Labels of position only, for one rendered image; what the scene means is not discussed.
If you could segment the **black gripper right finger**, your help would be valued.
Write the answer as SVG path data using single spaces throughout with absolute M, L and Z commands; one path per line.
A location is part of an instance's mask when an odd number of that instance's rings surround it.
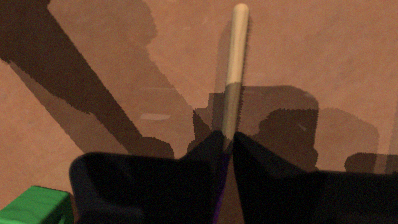
M 235 132 L 233 166 L 245 224 L 327 224 L 336 213 L 398 216 L 398 175 L 306 172 Z

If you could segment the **wooden stick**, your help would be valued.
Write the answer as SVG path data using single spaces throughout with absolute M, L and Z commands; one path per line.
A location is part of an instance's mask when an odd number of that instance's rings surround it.
M 233 151 L 247 44 L 248 20 L 248 6 L 243 3 L 236 5 L 232 10 L 232 25 L 221 128 L 223 134 L 223 148 L 212 224 L 217 224 L 224 196 L 229 157 L 230 153 Z

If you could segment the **green wooden block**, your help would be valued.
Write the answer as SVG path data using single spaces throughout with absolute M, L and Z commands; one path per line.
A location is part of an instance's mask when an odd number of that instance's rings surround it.
M 0 224 L 72 224 L 69 193 L 30 186 L 0 211 Z

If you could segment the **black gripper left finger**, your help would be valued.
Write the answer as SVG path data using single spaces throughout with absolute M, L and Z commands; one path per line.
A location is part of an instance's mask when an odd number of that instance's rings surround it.
M 212 224 L 222 148 L 215 130 L 180 159 L 85 153 L 69 168 L 79 218 L 95 210 Z

